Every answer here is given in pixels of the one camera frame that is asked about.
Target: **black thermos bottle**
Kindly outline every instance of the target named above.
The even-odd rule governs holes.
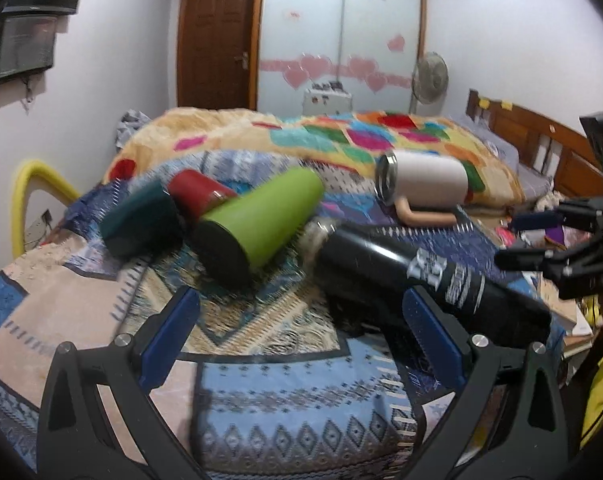
[[[549,336],[551,317],[544,303],[467,266],[370,234],[364,226],[316,219],[300,238],[300,251],[328,296],[361,305],[381,324],[403,324],[403,294],[422,285],[467,332],[482,333],[499,346],[526,348]]]

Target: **metal screw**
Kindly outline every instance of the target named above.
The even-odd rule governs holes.
[[[120,334],[115,337],[115,346],[128,346],[133,340],[133,336],[130,334]]]
[[[540,343],[539,341],[535,341],[533,343],[533,352],[535,352],[536,354],[545,354],[546,347],[543,345],[543,343]]]
[[[470,340],[478,348],[486,348],[489,343],[488,338],[483,334],[475,334]]]
[[[72,343],[70,341],[64,341],[57,345],[57,352],[60,354],[67,354],[72,349]]]

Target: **white fan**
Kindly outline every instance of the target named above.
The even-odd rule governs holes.
[[[428,52],[418,60],[413,71],[411,114],[417,111],[417,102],[429,105],[437,101],[448,88],[448,67],[436,52]]]

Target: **door handle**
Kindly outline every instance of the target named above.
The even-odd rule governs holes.
[[[248,70],[248,52],[242,52],[241,56],[235,56],[234,59],[242,62],[242,69]]]

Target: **red cup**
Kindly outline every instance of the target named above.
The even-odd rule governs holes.
[[[237,196],[229,187],[195,170],[176,174],[168,183],[168,193],[189,222],[196,222],[204,213]]]

